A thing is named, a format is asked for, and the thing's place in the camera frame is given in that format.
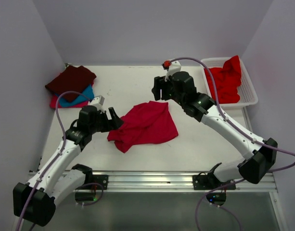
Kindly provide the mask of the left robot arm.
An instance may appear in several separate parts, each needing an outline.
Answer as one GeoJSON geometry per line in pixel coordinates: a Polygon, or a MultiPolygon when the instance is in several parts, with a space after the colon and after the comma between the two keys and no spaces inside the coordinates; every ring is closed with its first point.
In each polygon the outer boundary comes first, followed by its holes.
{"type": "Polygon", "coordinates": [[[77,164],[66,175],[66,168],[91,142],[97,132],[117,130],[123,121],[114,108],[106,111],[98,106],[85,106],[68,130],[63,129],[62,141],[47,163],[26,183],[18,183],[13,189],[13,211],[19,218],[16,229],[22,220],[39,226],[46,226],[52,219],[57,206],[75,189],[88,189],[93,176],[90,167],[77,164]]]}

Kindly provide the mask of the crimson t-shirt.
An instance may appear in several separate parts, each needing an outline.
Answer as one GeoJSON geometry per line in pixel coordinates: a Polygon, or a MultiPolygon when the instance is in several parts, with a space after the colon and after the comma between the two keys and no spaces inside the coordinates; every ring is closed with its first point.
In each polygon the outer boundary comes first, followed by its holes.
{"type": "Polygon", "coordinates": [[[124,124],[110,131],[107,140],[123,153],[134,145],[161,144],[179,135],[168,103],[150,101],[135,105],[122,120],[124,124]]]}

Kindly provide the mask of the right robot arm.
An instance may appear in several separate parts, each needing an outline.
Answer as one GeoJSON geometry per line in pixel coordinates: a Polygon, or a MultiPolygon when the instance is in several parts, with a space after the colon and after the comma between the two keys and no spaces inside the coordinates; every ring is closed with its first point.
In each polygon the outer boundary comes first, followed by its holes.
{"type": "Polygon", "coordinates": [[[197,92],[193,77],[179,71],[165,77],[155,77],[152,93],[155,100],[173,100],[185,114],[212,128],[241,154],[242,158],[227,164],[218,163],[197,180],[208,189],[218,189],[235,179],[245,179],[258,184],[274,165],[277,142],[252,134],[233,120],[227,113],[219,112],[217,103],[210,96],[197,92]]]}

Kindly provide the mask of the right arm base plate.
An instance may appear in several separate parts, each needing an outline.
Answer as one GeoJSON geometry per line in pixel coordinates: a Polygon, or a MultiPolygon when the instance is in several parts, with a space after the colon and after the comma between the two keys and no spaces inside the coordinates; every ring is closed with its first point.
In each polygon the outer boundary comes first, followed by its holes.
{"type": "Polygon", "coordinates": [[[192,183],[194,190],[212,190],[214,188],[229,184],[231,181],[221,182],[213,173],[201,172],[197,175],[192,175],[192,183]]]}

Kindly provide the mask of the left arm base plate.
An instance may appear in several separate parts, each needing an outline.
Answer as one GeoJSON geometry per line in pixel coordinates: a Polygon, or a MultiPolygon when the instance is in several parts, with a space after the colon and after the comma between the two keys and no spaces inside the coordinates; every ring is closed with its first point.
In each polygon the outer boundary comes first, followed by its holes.
{"type": "Polygon", "coordinates": [[[109,176],[106,174],[92,175],[92,177],[89,180],[89,183],[97,183],[102,185],[104,190],[107,190],[108,182],[109,182],[109,176]]]}

